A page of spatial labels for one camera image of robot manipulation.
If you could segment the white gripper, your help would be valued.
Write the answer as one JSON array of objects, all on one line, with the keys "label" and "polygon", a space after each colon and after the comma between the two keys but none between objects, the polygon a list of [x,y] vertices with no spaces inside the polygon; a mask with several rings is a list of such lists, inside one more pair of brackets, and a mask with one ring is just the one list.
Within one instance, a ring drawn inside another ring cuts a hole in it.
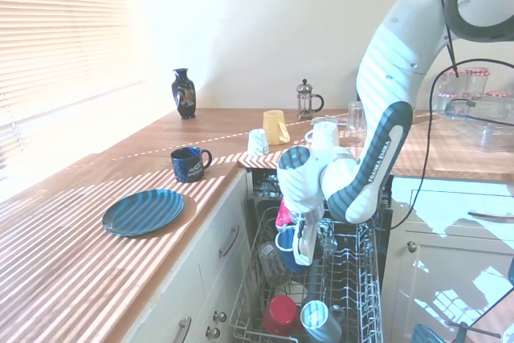
[{"label": "white gripper", "polygon": [[316,247],[318,225],[324,216],[323,208],[298,214],[295,219],[295,233],[292,249],[295,261],[301,266],[310,266]]}]

